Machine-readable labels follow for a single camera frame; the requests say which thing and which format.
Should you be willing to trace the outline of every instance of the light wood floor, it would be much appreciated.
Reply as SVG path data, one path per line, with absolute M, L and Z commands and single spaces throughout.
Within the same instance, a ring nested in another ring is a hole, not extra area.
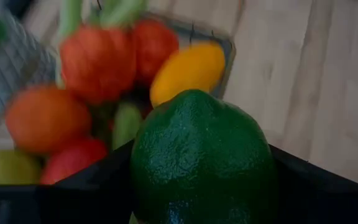
M 58 2 L 40 0 L 25 22 L 47 45 Z M 358 0 L 150 0 L 150 10 L 233 35 L 224 100 L 269 143 L 358 182 Z

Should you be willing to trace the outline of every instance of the wire basket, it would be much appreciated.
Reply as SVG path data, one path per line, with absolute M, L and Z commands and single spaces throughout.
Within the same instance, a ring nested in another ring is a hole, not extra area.
M 145 13 L 143 18 L 164 22 L 179 37 L 180 47 L 201 40 L 212 40 L 223 48 L 226 58 L 224 75 L 212 94 L 221 98 L 236 53 L 233 41 L 224 32 L 208 27 L 198 26 L 193 21 L 174 19 L 161 14 Z M 2 11 L 0 19 L 6 26 L 8 37 L 0 43 L 0 133 L 3 140 L 10 139 L 3 125 L 4 109 L 12 96 L 27 85 L 54 82 L 55 58 L 40 45 L 8 12 Z M 13 142 L 0 145 L 0 148 L 13 148 Z
M 10 12 L 0 9 L 6 36 L 0 41 L 0 126 L 4 108 L 21 88 L 54 79 L 55 59 Z

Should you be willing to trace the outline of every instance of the orange tomato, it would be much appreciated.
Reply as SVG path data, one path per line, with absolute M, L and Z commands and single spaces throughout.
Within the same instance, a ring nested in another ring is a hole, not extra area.
M 118 100 L 135 79 L 135 48 L 126 31 L 84 26 L 60 46 L 67 90 L 97 105 Z
M 91 116 L 67 90 L 36 86 L 17 95 L 7 110 L 6 126 L 22 150 L 46 154 L 62 142 L 87 134 Z

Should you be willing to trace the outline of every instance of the yellow-green fruit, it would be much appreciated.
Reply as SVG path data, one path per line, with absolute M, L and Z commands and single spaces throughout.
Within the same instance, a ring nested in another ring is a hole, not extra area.
M 224 52 L 215 42 L 201 42 L 174 53 L 155 77 L 150 89 L 153 107 L 184 90 L 210 92 L 224 71 Z
M 0 184 L 38 184 L 40 164 L 19 151 L 0 151 Z

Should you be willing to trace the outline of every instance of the red fruit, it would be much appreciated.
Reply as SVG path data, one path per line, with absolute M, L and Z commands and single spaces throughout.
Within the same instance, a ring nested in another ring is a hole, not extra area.
M 118 100 L 135 79 L 135 48 L 126 31 L 81 27 L 60 46 L 65 86 L 88 103 Z
M 36 154 L 56 151 L 59 144 L 87 135 L 91 115 L 67 90 L 35 86 L 20 92 L 6 112 L 6 126 L 17 146 Z
M 138 22 L 134 37 L 137 80 L 149 86 L 164 62 L 179 49 L 179 41 L 172 30 L 153 20 Z
M 106 146 L 100 140 L 80 139 L 69 142 L 49 158 L 40 183 L 54 184 L 89 167 L 106 156 Z

